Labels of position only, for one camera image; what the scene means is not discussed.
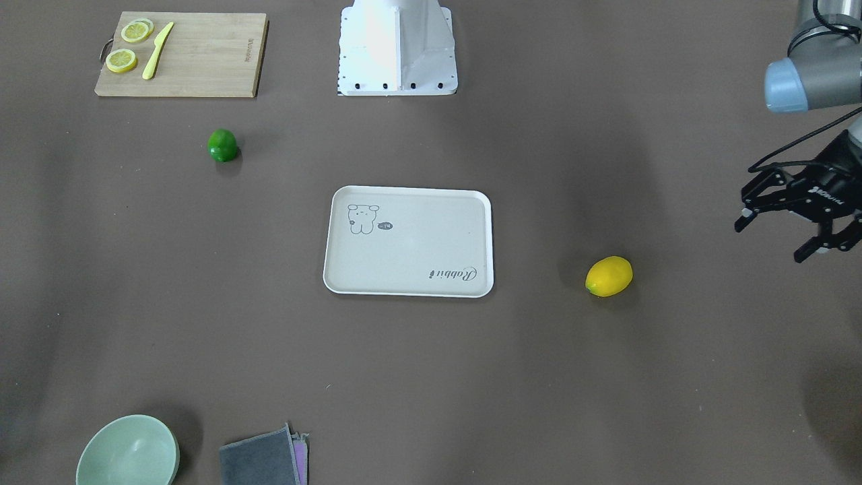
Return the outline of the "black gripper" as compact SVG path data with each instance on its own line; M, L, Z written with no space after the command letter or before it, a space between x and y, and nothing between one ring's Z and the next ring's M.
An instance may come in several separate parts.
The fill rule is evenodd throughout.
M783 169L760 171L741 190L743 209L735 221L741 232L761 213L786 211L818 224L818 233L801 245L793 258L801 263L831 249L850 251L861 240L860 138L843 130L798 174ZM832 221L854 215L837 233Z

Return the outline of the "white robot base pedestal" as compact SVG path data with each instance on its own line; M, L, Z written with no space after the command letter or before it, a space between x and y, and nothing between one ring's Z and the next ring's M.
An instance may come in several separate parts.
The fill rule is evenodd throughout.
M450 9L437 1L355 1L341 10L340 96L458 91Z

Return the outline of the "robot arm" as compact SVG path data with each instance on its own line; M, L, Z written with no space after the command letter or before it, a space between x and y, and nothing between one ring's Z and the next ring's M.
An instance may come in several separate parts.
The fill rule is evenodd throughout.
M791 212L817 225L817 234L794 252L804 262L831 249L850 251L861 238L861 43L859 1L801 1L784 59L768 65L764 101L775 113L854 105L851 120L811 160L773 162L765 156L748 169L741 190L741 232L758 215Z

